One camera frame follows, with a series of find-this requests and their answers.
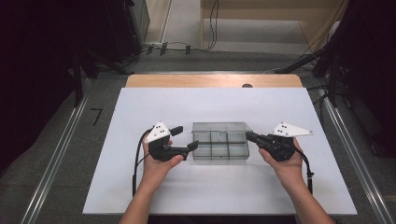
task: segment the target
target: metal rail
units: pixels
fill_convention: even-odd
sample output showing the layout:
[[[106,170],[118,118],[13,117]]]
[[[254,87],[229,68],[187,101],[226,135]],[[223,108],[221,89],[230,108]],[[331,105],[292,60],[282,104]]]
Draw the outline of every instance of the metal rail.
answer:
[[[378,187],[376,186],[375,181],[373,180],[367,166],[364,163],[364,160],[361,157],[352,137],[347,130],[347,127],[344,121],[341,118],[340,112],[338,108],[332,107],[330,100],[325,98],[325,105],[327,111],[332,118],[332,122],[334,123],[335,129],[337,130],[341,141],[343,142],[344,147],[346,148],[346,154],[348,155],[353,168],[363,186],[363,189],[366,193],[367,199],[369,200],[375,215],[381,224],[394,224],[395,221],[392,217],[392,214],[388,210],[387,205],[385,204],[385,200],[382,197],[382,194],[379,192]]]
[[[35,189],[32,200],[30,201],[29,206],[26,209],[21,224],[35,223],[35,220],[37,219],[38,214],[40,213],[41,207],[50,191],[50,187],[52,185],[53,179],[55,178],[59,166],[62,162],[62,159],[64,158],[64,153],[66,152],[70,139],[73,136],[73,133],[76,129],[78,120],[81,117],[85,104],[87,103],[87,99],[92,83],[93,81],[89,80],[88,78],[85,81],[84,84],[85,94],[81,99],[79,106],[74,108],[69,121],[67,121],[61,139],[59,140],[59,143],[52,154],[52,157],[49,161],[49,165],[47,166],[46,171],[44,172],[39,184]]]

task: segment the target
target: white table surface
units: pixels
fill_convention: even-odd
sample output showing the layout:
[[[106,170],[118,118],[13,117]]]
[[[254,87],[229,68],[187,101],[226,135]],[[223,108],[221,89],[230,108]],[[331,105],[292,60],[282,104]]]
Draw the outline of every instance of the white table surface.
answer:
[[[124,88],[85,202],[84,214],[121,214],[132,199],[134,157],[143,131],[159,120],[184,132],[174,147],[192,142],[194,122],[244,121],[255,133],[268,134],[284,121],[312,130],[298,137],[308,157],[314,196],[331,215],[357,214],[317,114],[304,88]],[[295,214],[273,169],[255,144],[250,157],[229,164],[201,164],[189,155],[166,177],[150,213],[163,215]],[[142,175],[138,169],[138,182]]]

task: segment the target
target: clear plastic box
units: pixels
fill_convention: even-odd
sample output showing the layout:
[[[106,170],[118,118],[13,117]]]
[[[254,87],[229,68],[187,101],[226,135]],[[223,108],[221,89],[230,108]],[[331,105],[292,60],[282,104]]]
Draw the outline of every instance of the clear plastic box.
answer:
[[[193,141],[198,148],[192,152],[196,161],[247,160],[249,156],[245,122],[194,122]]]

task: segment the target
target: black controller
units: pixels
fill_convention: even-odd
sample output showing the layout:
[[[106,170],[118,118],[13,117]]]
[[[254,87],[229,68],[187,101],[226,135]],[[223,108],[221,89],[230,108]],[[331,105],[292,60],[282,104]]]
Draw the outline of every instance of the black controller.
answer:
[[[282,137],[272,134],[263,135],[254,132],[246,132],[247,140],[256,143],[270,153],[276,161],[288,161],[296,151],[292,137]]]
[[[182,133],[183,128],[179,126],[170,132],[172,136],[174,136]],[[183,156],[184,160],[186,160],[189,153],[198,148],[198,141],[188,144],[187,147],[171,147],[169,146],[169,139],[170,135],[167,135],[163,138],[148,143],[148,152],[154,160],[169,161],[176,155],[181,155]]]

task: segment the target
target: cable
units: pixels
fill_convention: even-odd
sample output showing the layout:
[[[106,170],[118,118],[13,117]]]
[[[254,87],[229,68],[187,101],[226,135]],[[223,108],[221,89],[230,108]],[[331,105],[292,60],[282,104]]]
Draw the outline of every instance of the cable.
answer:
[[[216,9],[216,19],[215,19],[215,30],[213,30],[213,25],[212,25],[212,17],[213,17],[213,10],[215,9],[215,6],[217,5]],[[209,45],[209,42],[207,42],[207,49],[212,50],[216,43],[218,42],[218,16],[219,16],[219,0],[216,0],[215,3],[213,4],[212,10],[210,11],[210,30],[212,31],[212,42]]]
[[[200,50],[200,51],[209,52],[208,49],[200,49],[198,47],[195,47],[194,45],[187,44],[187,43],[180,42],[180,41],[171,42],[171,43],[163,43],[163,44],[159,45],[158,47],[152,48],[151,50],[161,49],[163,46],[169,46],[169,45],[173,45],[173,44],[182,44],[182,45],[193,47],[193,49],[191,49],[191,50]],[[116,63],[116,64],[118,64],[119,67],[121,67],[121,68],[127,67],[134,61],[134,59],[146,54],[149,50],[150,50],[150,48],[142,50],[139,54],[136,54],[136,55],[132,56],[131,58],[125,60],[124,64],[119,64],[119,63]],[[184,50],[184,49],[167,49],[167,50]],[[110,70],[112,70],[112,69],[101,69],[102,72],[110,71]]]
[[[320,96],[314,103],[312,103],[313,105],[315,105],[317,102],[320,102],[322,100],[324,100],[324,98],[326,98],[328,96],[327,93],[325,93],[324,95]]]
[[[312,47],[314,44],[316,44],[323,36],[325,36],[327,33],[330,32],[330,30],[332,29],[332,24],[334,23],[335,19],[337,18],[338,13],[340,12],[341,7],[342,7],[342,5],[344,4],[344,2],[345,2],[345,0],[343,0],[343,1],[340,3],[339,7],[337,8],[337,11],[336,11],[335,14],[334,14],[334,17],[332,18],[332,22],[330,23],[330,25],[325,29],[325,31],[324,31],[320,36],[318,36],[318,37],[308,46],[308,48],[303,52],[303,54],[301,54],[301,55],[297,58],[297,60],[295,61],[295,63],[299,62],[305,55],[308,55],[308,56],[309,56],[309,55],[312,55],[312,56],[314,56],[314,57],[316,58],[316,60],[318,60],[318,57],[316,57],[315,52],[312,53],[312,54],[305,54],[305,53],[306,53],[307,51],[309,51],[309,50],[311,49],[311,47]]]
[[[323,98],[320,100],[320,103],[319,103],[319,122],[320,122],[320,125],[322,126],[323,129],[324,129],[324,116],[323,116],[324,98],[325,98],[325,97],[323,97]]]
[[[320,86],[316,86],[316,87],[309,87],[306,88],[308,91],[312,91],[312,90],[320,90],[320,89],[327,89],[328,85],[320,85]]]
[[[312,176],[314,175],[314,173],[311,172],[311,168],[309,166],[309,161],[308,158],[305,156],[305,154],[298,148],[295,148],[295,151],[300,154],[300,156],[302,157],[303,161],[305,162],[306,165],[306,178],[307,178],[307,186],[309,189],[309,192],[311,192],[311,194],[313,194],[313,184],[312,184]]]
[[[139,151],[140,151],[140,147],[142,146],[142,142],[143,139],[145,138],[146,134],[150,133],[152,129],[148,129],[146,130],[143,134],[142,137],[140,137],[139,140],[139,144],[137,144],[137,150],[136,150],[136,157],[134,158],[134,175],[132,176],[132,196],[134,196],[134,194],[136,193],[136,174],[137,174],[137,166],[139,165],[139,163],[145,159],[148,155],[146,155],[145,157],[143,157],[142,160],[139,160]]]
[[[272,71],[275,71],[275,70],[277,70],[277,69],[280,69],[280,67],[278,67],[278,68],[273,68],[273,69],[269,69],[269,70],[266,70],[266,71],[264,71],[264,72],[262,72],[263,74],[267,74],[267,72],[272,72]]]

